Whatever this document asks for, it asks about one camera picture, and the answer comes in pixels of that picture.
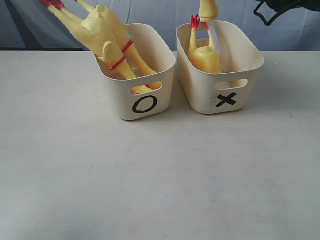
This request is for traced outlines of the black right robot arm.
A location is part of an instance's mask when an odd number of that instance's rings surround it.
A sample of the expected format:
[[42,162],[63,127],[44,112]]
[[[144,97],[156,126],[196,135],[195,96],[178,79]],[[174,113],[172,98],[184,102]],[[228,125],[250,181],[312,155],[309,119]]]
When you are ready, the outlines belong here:
[[[260,12],[259,9],[263,4],[266,4],[269,8],[274,10],[276,14],[267,20]],[[277,18],[284,13],[292,10],[304,8],[309,11],[320,11],[320,0],[259,0],[258,6],[254,9],[253,14],[259,17],[265,26],[270,26]]]

